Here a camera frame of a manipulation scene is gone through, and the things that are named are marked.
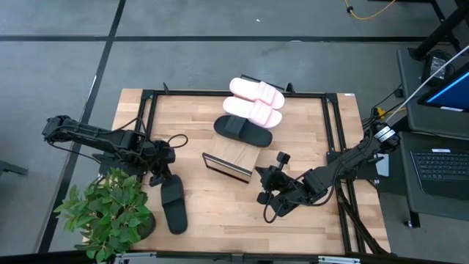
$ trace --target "potted plant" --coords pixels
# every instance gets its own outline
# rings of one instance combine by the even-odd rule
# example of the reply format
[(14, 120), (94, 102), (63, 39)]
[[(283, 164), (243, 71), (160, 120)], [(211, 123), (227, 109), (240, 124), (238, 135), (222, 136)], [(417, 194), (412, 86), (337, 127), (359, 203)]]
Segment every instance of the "potted plant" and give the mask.
[(127, 251), (133, 243), (148, 237), (156, 225), (145, 206), (147, 194), (136, 176), (121, 169), (111, 171), (103, 183), (91, 183), (83, 195), (73, 186), (69, 199), (54, 210), (67, 219), (67, 231), (83, 230), (80, 233), (87, 241), (75, 248), (86, 250), (86, 255), (98, 263)]

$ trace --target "electronic device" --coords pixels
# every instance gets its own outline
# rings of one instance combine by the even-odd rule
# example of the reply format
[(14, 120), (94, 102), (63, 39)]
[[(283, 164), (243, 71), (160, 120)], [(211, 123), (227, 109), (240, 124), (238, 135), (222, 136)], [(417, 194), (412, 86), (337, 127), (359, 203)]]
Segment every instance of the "electronic device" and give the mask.
[(424, 193), (469, 199), (469, 151), (412, 150), (411, 156)]
[(418, 101), (446, 110), (469, 111), (469, 62)]
[[(122, 128), (136, 120), (141, 122), (141, 119), (135, 118)], [(161, 201), (170, 231), (173, 234), (184, 232), (187, 229), (187, 216), (182, 181), (178, 175), (173, 175), (168, 167), (168, 164), (176, 160), (174, 148), (169, 146), (170, 140), (151, 141), (145, 127), (145, 133), (122, 128), (109, 131), (79, 123), (62, 115), (47, 119), (43, 136), (44, 140), (53, 147), (57, 147), (54, 146), (55, 142), (76, 142), (104, 151), (104, 154), (93, 154), (93, 158), (88, 157), (100, 163), (102, 175), (106, 175), (111, 167), (123, 169), (129, 175), (137, 175), (139, 179), (142, 179), (147, 172), (151, 172), (153, 176), (149, 179), (149, 185), (156, 186), (162, 183)], [(177, 205), (176, 208), (171, 208), (170, 214), (166, 213), (166, 206), (169, 203)]]
[[(424, 72), (422, 73), (422, 81), (427, 80), (433, 73), (437, 72), (448, 60), (449, 57), (444, 51), (430, 51), (426, 56), (424, 64)], [(435, 76), (429, 81), (428, 85), (435, 87), (441, 85), (448, 77), (450, 72), (450, 66), (443, 67)]]

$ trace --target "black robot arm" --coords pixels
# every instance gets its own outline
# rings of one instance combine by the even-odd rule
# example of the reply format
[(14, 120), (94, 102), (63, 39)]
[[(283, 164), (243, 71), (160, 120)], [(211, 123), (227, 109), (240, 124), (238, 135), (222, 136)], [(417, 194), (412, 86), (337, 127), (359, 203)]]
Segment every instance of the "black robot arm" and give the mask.
[[(281, 171), (283, 165), (288, 163), (289, 155), (279, 153), (277, 166), (256, 167), (256, 171), (261, 175), (264, 189), (257, 201), (266, 207), (270, 205), (276, 212), (276, 216), (280, 217), (287, 215), (299, 205), (323, 205), (328, 201), (333, 190), (324, 202), (316, 202), (328, 193), (329, 187), (334, 188), (340, 175), (352, 171), (361, 162), (378, 152), (394, 149), (398, 143), (399, 137), (394, 131), (388, 125), (377, 122), (371, 126), (356, 147), (342, 153), (327, 166), (309, 169), (296, 179)], [(279, 193), (274, 196), (273, 191), (279, 191)]]
[(55, 142), (76, 142), (102, 150), (104, 154), (93, 154), (101, 163), (117, 162), (142, 174), (150, 171), (154, 175), (150, 180), (151, 186), (171, 177), (168, 164), (175, 160), (174, 150), (168, 142), (150, 141), (145, 133), (122, 129), (109, 131), (81, 124), (68, 116), (56, 116), (47, 120), (43, 136), (52, 145)]

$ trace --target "plant pot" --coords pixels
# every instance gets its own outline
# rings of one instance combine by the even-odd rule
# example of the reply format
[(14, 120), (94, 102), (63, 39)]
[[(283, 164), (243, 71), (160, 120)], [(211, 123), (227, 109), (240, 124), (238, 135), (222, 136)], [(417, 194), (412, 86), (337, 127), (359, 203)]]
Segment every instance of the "plant pot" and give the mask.
[(137, 231), (139, 232), (140, 238), (144, 240), (148, 238), (156, 228), (156, 220), (153, 214), (150, 214), (150, 218), (147, 222), (142, 222), (139, 226), (137, 226)]

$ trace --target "wooden table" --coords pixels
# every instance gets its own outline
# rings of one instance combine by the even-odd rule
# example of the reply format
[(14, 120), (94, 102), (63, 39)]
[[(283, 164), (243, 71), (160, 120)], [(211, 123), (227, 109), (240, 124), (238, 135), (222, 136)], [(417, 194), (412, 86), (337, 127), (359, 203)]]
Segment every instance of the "wooden table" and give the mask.
[[(124, 89), (113, 128), (137, 116), (141, 89)], [(363, 136), (355, 96), (338, 94), (341, 119), (348, 147)], [(157, 100), (151, 139), (167, 140), (177, 133), (188, 136), (189, 142), (176, 149), (176, 162), (170, 164), (173, 174), (181, 177), (185, 189), (188, 229), (181, 235), (169, 232), (161, 207), (160, 186), (148, 186), (147, 207), (157, 221), (156, 230), (147, 239), (135, 244), (135, 250), (173, 252), (243, 252), (276, 254), (344, 254), (336, 195), (318, 208), (300, 206), (285, 217), (267, 224), (262, 218), (264, 205), (256, 202), (262, 190), (260, 176), (254, 172), (249, 184), (210, 171), (202, 153), (210, 147), (215, 135), (213, 122), (224, 114), (223, 97), (160, 95)], [(149, 103), (144, 120), (147, 119)], [(307, 169), (326, 165), (328, 151), (322, 105), (319, 99), (287, 98), (280, 110), (284, 118), (272, 129), (272, 144), (262, 149), (257, 166), (276, 163), (279, 151), (291, 155), (284, 172), (296, 177)], [(331, 121), (335, 131), (332, 107)], [(338, 137), (334, 134), (336, 149)], [(182, 140), (174, 140), (177, 145)], [(389, 250), (380, 201), (375, 189), (364, 180), (355, 181), (360, 217), (373, 237)], [(271, 218), (273, 211), (268, 210)], [(349, 220), (352, 247), (356, 250), (353, 225)]]

